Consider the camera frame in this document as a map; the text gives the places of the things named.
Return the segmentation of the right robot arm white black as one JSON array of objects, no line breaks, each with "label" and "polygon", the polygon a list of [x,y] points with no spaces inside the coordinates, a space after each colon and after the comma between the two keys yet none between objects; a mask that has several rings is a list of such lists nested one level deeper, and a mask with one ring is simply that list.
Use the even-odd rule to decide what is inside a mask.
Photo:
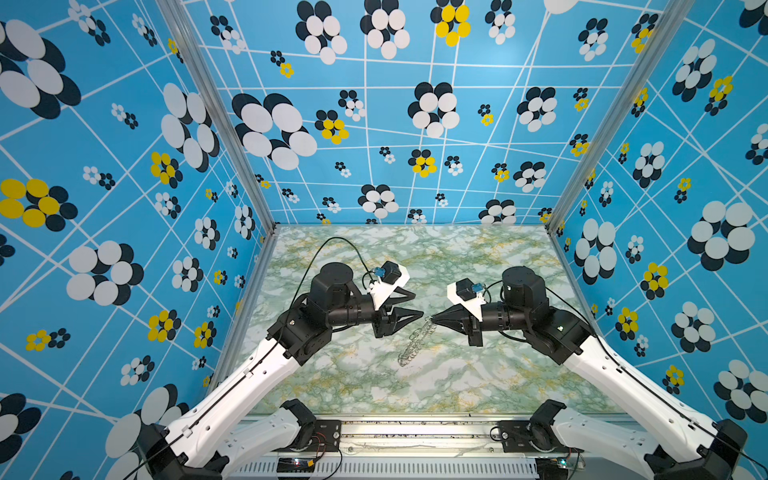
[{"label": "right robot arm white black", "polygon": [[561,447],[593,453],[646,479],[731,479],[745,458],[744,429],[714,421],[655,384],[577,314],[549,302],[542,277],[524,266],[506,269],[499,299],[488,303],[465,278],[448,286],[450,308],[432,323],[480,347],[486,332],[519,331],[525,343],[588,381],[639,424],[632,430],[599,421],[548,400],[530,417],[529,442],[540,451]]}]

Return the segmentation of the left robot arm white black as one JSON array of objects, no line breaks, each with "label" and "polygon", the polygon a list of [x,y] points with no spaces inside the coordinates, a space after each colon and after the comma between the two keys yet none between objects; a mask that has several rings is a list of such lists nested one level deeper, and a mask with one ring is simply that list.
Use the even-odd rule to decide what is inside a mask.
[{"label": "left robot arm white black", "polygon": [[239,424],[344,328],[369,324],[382,338],[421,318],[422,312],[404,306],[415,297],[405,288],[409,279],[406,267],[387,261],[361,291],[348,265],[325,264],[309,291],[291,302],[254,352],[211,394],[167,426],[140,424],[134,448],[109,478],[226,479],[269,452],[304,448],[316,417],[297,399],[246,428]]}]

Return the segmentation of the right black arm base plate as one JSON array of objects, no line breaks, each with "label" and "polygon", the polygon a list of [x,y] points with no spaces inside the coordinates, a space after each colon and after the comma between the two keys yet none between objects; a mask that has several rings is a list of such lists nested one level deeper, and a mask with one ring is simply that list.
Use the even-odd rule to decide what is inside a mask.
[{"label": "right black arm base plate", "polygon": [[550,426],[528,420],[503,420],[490,431],[491,437],[502,444],[505,453],[558,454],[572,453],[555,436]]}]

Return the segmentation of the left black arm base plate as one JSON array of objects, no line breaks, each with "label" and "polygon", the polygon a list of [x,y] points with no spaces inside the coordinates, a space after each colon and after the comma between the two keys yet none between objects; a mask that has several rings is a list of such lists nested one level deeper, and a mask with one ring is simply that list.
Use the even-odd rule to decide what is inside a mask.
[{"label": "left black arm base plate", "polygon": [[301,428],[297,439],[280,452],[338,452],[342,434],[342,422],[337,419],[318,419],[309,427]]}]

